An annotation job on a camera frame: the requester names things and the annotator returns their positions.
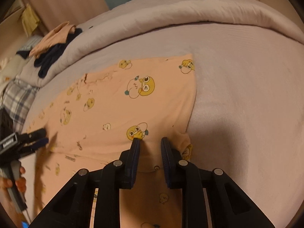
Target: folded clothes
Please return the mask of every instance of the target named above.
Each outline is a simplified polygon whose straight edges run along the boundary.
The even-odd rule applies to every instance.
[[[65,43],[58,43],[53,45],[48,49],[47,52],[42,53],[39,58],[34,62],[36,68],[40,67],[38,76],[44,78],[47,76],[47,73],[51,65],[58,60],[58,58],[63,54],[66,47],[71,43],[79,34],[82,33],[81,28],[76,28],[75,33],[69,33],[66,38]]]
[[[46,52],[50,47],[58,43],[65,43],[67,41],[67,35],[75,32],[75,25],[70,25],[69,21],[66,21],[55,29],[50,31],[45,37],[37,44],[29,53],[29,56],[35,56],[39,58],[40,55]]]

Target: wall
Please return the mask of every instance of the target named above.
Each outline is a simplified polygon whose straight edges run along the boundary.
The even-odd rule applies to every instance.
[[[14,56],[27,41],[19,19],[22,9],[11,14],[0,24],[0,60]]]

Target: beige cloth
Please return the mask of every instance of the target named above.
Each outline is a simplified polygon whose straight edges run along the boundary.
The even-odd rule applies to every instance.
[[[29,56],[39,58],[40,55],[46,52],[50,47],[67,41],[67,35],[75,32],[75,25],[71,25],[69,21],[61,23],[55,29],[50,31],[45,37],[31,50]]]
[[[139,174],[135,188],[121,192],[121,227],[180,227],[181,192],[166,187],[160,141],[168,137],[189,160],[192,146],[185,132],[196,95],[191,58],[122,60],[85,74],[45,108],[28,129],[45,127],[50,139],[37,159],[38,207],[79,169],[103,168],[139,138]]]

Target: human hand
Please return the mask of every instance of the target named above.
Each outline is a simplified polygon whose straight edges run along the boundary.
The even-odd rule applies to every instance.
[[[20,167],[20,173],[24,174],[25,173],[25,169],[24,167]],[[26,191],[26,180],[24,177],[20,177],[18,180],[15,181],[16,186],[18,188],[18,190],[21,193],[25,193]],[[10,179],[6,179],[3,177],[0,177],[0,189],[2,189],[4,191],[4,193],[6,194],[7,197],[9,197],[8,193],[7,193],[7,188],[11,188],[13,186],[13,183]]]

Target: bed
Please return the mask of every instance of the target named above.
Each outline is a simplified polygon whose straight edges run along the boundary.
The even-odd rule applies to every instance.
[[[24,131],[84,73],[192,53],[192,162],[222,168],[275,227],[289,224],[304,199],[304,34],[293,22],[256,0],[133,0],[79,27],[45,79],[30,64],[23,69],[21,80],[41,87]],[[22,162],[32,217],[34,162]]]

